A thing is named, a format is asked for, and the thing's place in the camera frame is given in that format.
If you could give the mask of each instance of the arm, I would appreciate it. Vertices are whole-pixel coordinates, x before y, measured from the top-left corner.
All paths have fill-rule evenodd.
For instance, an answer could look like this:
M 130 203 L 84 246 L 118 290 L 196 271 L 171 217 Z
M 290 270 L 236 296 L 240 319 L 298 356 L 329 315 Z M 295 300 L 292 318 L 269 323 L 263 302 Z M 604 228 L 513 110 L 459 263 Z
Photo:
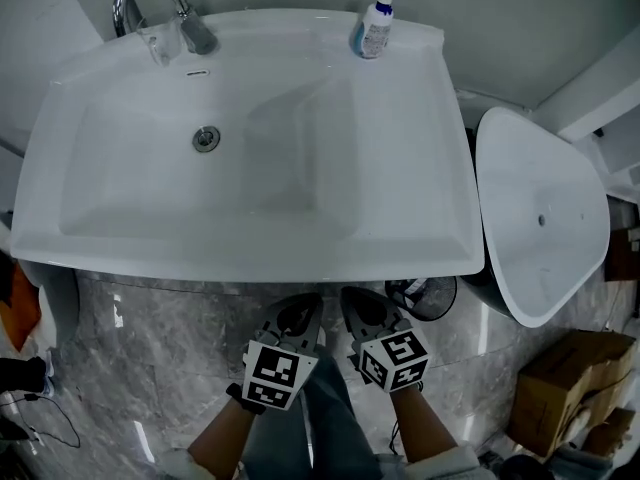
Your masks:
M 415 384 L 391 393 L 391 401 L 410 463 L 434 457 L 458 446 Z
M 231 399 L 188 449 L 193 460 L 216 480 L 233 478 L 255 414 Z

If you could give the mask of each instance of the black wrist strap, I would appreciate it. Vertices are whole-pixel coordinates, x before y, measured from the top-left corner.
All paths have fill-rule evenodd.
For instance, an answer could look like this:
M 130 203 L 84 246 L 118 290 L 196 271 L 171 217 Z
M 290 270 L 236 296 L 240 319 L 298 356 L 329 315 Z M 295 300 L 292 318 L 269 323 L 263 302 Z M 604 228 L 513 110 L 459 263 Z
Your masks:
M 245 400 L 244 398 L 242 398 L 242 387 L 235 382 L 233 384 L 230 384 L 227 388 L 227 395 L 238 402 L 245 411 L 252 412 L 253 414 L 257 414 L 258 416 L 262 414 L 266 409 L 266 407 L 262 404 L 250 402 L 249 400 Z

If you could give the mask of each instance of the glass cup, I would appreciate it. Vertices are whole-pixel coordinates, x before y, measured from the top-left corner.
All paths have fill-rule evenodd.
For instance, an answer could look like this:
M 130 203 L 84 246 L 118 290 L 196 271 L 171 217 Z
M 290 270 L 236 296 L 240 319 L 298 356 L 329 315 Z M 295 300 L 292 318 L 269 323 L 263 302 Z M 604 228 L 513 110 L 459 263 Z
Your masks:
M 156 64 L 166 67 L 180 54 L 182 43 L 177 17 L 159 25 L 149 25 L 147 18 L 142 18 L 136 32 L 149 48 Z

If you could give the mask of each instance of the faucet spout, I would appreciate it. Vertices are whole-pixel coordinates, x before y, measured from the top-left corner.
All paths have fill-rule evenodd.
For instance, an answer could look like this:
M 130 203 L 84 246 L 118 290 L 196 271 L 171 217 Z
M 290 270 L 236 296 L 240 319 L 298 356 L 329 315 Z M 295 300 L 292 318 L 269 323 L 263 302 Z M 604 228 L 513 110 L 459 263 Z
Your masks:
M 112 17 L 116 35 L 122 37 L 131 31 L 127 14 L 129 0 L 113 0 Z M 189 51 L 198 55 L 206 55 L 214 50 L 217 40 L 211 31 L 205 27 L 200 17 L 193 11 L 187 0 L 173 0 L 176 13 L 182 19 L 180 30 L 184 36 Z

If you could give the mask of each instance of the white sleeve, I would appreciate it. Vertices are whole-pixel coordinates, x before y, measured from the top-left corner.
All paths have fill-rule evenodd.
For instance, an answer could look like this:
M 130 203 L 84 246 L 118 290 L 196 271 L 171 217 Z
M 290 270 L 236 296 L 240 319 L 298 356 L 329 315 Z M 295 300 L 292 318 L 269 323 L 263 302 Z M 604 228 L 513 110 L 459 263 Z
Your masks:
M 409 464 L 405 468 L 409 480 L 495 480 L 490 471 L 480 467 L 478 458 L 469 446 L 452 448 L 446 452 Z
M 173 450 L 160 457 L 160 469 L 178 480 L 216 480 L 187 450 Z

